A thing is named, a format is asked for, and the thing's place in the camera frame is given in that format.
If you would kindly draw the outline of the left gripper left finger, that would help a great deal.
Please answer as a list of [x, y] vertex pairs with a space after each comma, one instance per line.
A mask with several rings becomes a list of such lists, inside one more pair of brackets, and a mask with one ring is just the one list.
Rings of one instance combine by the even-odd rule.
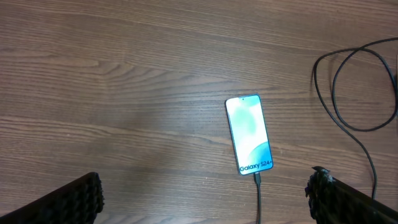
[[1, 217], [13, 224], [92, 224], [104, 207], [99, 174], [89, 172]]

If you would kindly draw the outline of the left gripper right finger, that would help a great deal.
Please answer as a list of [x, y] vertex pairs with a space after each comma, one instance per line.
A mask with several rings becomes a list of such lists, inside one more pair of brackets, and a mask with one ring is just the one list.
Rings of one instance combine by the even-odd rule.
[[317, 224], [397, 224], [397, 212], [330, 175], [313, 168], [305, 188]]

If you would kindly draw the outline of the blue Galaxy smartphone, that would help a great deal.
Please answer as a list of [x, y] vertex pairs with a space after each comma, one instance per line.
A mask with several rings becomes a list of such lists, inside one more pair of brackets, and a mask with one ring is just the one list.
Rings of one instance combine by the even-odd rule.
[[273, 168], [260, 96], [230, 98], [225, 106], [239, 174], [249, 175]]

